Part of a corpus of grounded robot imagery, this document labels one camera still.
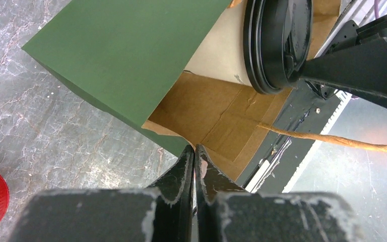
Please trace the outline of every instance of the cup lid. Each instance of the cup lid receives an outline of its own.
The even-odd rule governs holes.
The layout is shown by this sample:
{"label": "cup lid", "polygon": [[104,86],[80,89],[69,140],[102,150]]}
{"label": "cup lid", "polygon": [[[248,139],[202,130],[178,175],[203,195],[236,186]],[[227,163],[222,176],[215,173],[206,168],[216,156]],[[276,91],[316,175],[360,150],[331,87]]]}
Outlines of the cup lid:
{"label": "cup lid", "polygon": [[295,85],[311,44],[312,16],[312,0],[248,0],[244,62],[258,93]]}

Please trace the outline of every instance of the cable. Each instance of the cable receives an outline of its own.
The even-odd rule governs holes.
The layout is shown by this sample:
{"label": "cable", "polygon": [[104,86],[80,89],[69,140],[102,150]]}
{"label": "cable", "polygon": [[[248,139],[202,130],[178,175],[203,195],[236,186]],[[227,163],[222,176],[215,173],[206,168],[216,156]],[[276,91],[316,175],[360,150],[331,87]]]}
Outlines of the cable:
{"label": "cable", "polygon": [[229,5],[229,9],[233,8],[234,6],[240,4],[243,0],[232,0],[231,4]]}
{"label": "cable", "polygon": [[379,18],[379,0],[374,0],[373,7],[374,7],[374,17],[378,19]]}

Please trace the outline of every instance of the black lid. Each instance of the black lid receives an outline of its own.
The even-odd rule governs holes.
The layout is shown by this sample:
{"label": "black lid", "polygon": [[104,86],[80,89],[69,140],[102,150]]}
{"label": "black lid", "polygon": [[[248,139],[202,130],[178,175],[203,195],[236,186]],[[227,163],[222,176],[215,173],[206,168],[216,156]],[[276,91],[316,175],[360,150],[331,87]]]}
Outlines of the black lid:
{"label": "black lid", "polygon": [[251,85],[274,94],[299,79],[311,43],[312,0],[248,0],[243,48]]}

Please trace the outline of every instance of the cardboard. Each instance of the cardboard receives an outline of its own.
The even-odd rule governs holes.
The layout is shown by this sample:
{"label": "cardboard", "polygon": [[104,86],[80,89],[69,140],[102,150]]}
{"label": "cardboard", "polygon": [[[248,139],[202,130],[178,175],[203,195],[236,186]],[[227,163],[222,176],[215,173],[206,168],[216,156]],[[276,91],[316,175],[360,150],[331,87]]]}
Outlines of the cardboard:
{"label": "cardboard", "polygon": [[[229,4],[73,0],[23,49],[74,93],[173,154],[189,143],[205,145],[235,180],[268,133],[257,124],[273,123],[290,90],[259,95],[251,87],[181,74]],[[335,23],[340,2],[314,4],[310,56]]]}

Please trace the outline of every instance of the gray marble countertop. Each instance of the gray marble countertop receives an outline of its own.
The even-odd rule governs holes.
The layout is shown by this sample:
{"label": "gray marble countertop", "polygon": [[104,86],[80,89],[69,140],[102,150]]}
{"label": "gray marble countertop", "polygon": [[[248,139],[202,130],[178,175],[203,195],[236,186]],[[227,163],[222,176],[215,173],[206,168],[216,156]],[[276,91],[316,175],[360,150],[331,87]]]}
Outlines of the gray marble countertop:
{"label": "gray marble countertop", "polygon": [[145,187],[176,157],[69,91],[21,50],[69,0],[0,0],[0,241],[44,189]]}

